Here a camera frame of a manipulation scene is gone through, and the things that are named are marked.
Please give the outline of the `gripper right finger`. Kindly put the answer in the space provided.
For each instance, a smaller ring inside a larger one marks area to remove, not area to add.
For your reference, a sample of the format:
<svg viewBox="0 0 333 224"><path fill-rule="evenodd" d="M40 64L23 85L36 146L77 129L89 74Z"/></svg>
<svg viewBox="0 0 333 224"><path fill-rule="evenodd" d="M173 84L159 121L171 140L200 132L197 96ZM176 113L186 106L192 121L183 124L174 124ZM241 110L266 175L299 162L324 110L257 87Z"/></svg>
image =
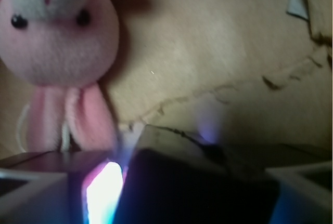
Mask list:
<svg viewBox="0 0 333 224"><path fill-rule="evenodd" d="M270 223L332 223L332 153L309 144L279 144L265 170L279 184Z"/></svg>

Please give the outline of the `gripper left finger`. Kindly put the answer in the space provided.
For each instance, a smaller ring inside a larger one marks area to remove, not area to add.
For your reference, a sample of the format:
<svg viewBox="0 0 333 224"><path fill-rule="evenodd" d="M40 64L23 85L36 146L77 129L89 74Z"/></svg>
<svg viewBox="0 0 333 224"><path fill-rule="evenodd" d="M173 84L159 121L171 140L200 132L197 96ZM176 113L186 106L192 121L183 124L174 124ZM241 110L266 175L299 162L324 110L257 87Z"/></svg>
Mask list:
<svg viewBox="0 0 333 224"><path fill-rule="evenodd" d="M108 151L1 159L1 223L93 223L88 188L110 161Z"/></svg>

